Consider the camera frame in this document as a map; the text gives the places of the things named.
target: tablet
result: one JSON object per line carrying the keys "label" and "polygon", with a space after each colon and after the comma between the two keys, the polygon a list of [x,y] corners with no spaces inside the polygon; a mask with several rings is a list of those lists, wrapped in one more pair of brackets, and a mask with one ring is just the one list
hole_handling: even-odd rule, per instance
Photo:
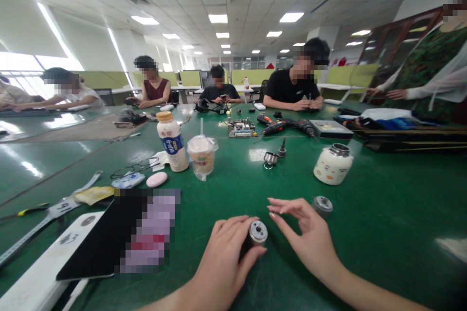
{"label": "tablet", "polygon": [[115,199],[56,280],[148,272],[168,257],[180,190],[116,190]]}

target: metal part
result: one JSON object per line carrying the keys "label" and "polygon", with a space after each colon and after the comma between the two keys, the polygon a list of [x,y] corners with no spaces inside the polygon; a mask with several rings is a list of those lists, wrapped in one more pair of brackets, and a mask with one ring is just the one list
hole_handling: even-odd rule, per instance
{"label": "metal part", "polygon": [[47,226],[48,223],[51,221],[59,218],[62,215],[65,215],[66,213],[72,211],[73,209],[79,207],[81,203],[75,202],[73,199],[73,195],[82,192],[84,190],[87,190],[89,187],[91,187],[97,179],[101,176],[102,171],[96,171],[94,173],[94,176],[91,178],[91,180],[82,188],[75,190],[69,197],[64,198],[62,201],[60,201],[58,204],[55,204],[54,206],[50,207],[47,209],[47,216],[44,220],[42,220],[36,227],[34,227],[31,231],[26,233],[19,241],[17,241],[15,244],[12,245],[10,249],[8,249],[6,252],[4,252],[0,256],[0,267],[4,265],[4,263],[14,254],[16,253],[19,249],[21,249],[25,243],[36,233],[38,233],[42,228]]}
{"label": "metal part", "polygon": [[266,152],[264,155],[264,167],[268,170],[272,169],[277,164],[279,156],[275,153]]}
{"label": "metal part", "polygon": [[252,246],[264,246],[268,239],[268,229],[261,221],[253,221],[250,226],[250,241]]}
{"label": "metal part", "polygon": [[327,218],[333,210],[331,201],[323,196],[315,197],[311,206],[323,219]]}
{"label": "metal part", "polygon": [[286,150],[286,138],[284,138],[284,140],[282,141],[282,146],[281,146],[281,148],[279,148],[279,151],[277,152],[277,154],[279,155],[280,158],[285,158],[286,153],[287,153],[287,150]]}

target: chair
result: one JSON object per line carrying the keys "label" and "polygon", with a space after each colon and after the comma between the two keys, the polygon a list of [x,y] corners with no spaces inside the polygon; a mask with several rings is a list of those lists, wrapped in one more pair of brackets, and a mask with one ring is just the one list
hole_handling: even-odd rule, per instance
{"label": "chair", "polygon": [[[264,99],[264,93],[266,91],[266,86],[268,86],[268,81],[269,80],[263,80],[263,82],[261,83],[261,89],[259,90],[259,92],[252,92],[250,94],[250,103],[253,103],[253,102],[256,102],[256,103],[263,103],[263,99]],[[253,99],[253,95],[259,95],[259,99],[258,100],[254,100]]]}
{"label": "chair", "polygon": [[115,105],[115,102],[113,101],[112,89],[94,89],[94,91],[97,92],[106,106]]}

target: wall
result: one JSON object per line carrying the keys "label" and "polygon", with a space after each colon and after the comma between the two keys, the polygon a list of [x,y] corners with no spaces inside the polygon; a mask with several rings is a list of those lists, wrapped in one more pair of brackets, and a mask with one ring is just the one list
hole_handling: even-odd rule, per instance
{"label": "wall", "polygon": [[415,16],[419,13],[443,6],[447,0],[404,0],[399,7],[394,21]]}

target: white t-shirt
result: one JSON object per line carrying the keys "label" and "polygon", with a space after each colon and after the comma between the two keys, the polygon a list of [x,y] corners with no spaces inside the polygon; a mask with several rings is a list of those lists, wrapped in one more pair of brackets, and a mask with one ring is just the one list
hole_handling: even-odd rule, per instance
{"label": "white t-shirt", "polygon": [[78,102],[81,101],[83,98],[86,96],[94,96],[97,97],[97,100],[95,100],[93,103],[91,103],[89,106],[90,107],[105,107],[104,102],[101,100],[101,97],[97,92],[95,92],[93,89],[90,89],[89,87],[86,87],[84,89],[79,89],[79,93],[77,95],[74,94],[64,94],[64,95],[57,95],[65,100],[70,101],[71,103],[73,102]]}

